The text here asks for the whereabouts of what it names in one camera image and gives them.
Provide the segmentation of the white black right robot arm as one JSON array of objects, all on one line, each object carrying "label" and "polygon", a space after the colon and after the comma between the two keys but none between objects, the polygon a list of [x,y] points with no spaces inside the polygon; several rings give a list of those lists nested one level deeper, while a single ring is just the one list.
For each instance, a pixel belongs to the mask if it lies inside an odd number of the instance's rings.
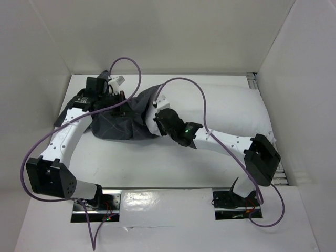
[{"label": "white black right robot arm", "polygon": [[171,108],[155,109],[153,121],[160,135],[168,135],[183,147],[210,150],[231,156],[243,169],[229,193],[235,206],[242,205],[251,192],[256,192],[259,204],[264,203],[260,186],[271,185],[281,157],[266,136],[240,137],[211,130],[195,122],[184,122]]}]

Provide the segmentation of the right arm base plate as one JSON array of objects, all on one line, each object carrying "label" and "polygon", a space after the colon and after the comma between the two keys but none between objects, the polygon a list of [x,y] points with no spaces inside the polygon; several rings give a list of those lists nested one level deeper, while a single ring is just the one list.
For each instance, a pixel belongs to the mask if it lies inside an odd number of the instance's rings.
[{"label": "right arm base plate", "polygon": [[251,218],[263,217],[255,191],[252,191],[247,198],[242,198],[229,190],[213,191],[211,204],[214,206],[217,221],[249,219],[249,215]]}]

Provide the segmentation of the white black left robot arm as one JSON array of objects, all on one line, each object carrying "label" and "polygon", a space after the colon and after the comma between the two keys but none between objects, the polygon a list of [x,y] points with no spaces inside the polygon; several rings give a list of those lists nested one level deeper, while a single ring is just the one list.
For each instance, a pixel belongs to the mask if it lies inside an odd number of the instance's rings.
[{"label": "white black left robot arm", "polygon": [[79,140],[95,116],[113,109],[123,114],[121,108],[127,103],[119,89],[123,83],[123,76],[87,78],[85,88],[67,103],[57,119],[49,146],[39,157],[28,156],[23,162],[32,192],[52,196],[55,201],[80,199],[91,209],[103,205],[101,185],[78,180],[69,165]]}]

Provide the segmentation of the white pillow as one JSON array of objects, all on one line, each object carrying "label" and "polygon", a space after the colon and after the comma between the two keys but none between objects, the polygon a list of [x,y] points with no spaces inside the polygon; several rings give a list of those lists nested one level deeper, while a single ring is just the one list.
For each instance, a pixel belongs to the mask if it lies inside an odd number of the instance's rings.
[{"label": "white pillow", "polygon": [[196,87],[176,80],[160,94],[185,122],[207,124],[212,130],[241,137],[265,135],[263,129],[270,129],[269,114],[257,90],[215,84]]}]

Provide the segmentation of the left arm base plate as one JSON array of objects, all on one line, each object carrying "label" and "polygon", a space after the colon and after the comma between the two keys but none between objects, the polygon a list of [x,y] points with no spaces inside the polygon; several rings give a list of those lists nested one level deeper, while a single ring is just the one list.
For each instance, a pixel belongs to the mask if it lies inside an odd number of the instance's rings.
[{"label": "left arm base plate", "polygon": [[[116,223],[120,220],[121,190],[103,189],[103,198],[99,205],[91,206],[83,201],[91,223]],[[83,206],[75,201],[71,213],[71,223],[86,223],[86,215]]]}]

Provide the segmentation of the dark grey checked pillowcase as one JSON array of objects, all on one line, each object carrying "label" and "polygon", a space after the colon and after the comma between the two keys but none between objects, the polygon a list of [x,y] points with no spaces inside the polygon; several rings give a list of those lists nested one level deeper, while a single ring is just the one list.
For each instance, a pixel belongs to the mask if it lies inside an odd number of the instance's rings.
[{"label": "dark grey checked pillowcase", "polygon": [[[105,70],[95,78],[103,78],[107,82],[111,79]],[[67,111],[79,106],[84,112],[93,112],[89,110],[89,99],[83,96],[86,87],[81,89],[66,105],[61,114],[54,123],[55,127],[60,127],[66,118]],[[147,124],[146,116],[149,115],[152,99],[157,93],[159,86],[151,86],[136,97],[132,97],[125,102],[129,102],[134,111],[133,117],[113,117],[109,115],[109,110],[91,115],[92,122],[88,126],[92,134],[103,140],[145,140],[156,138],[156,134],[151,133]]]}]

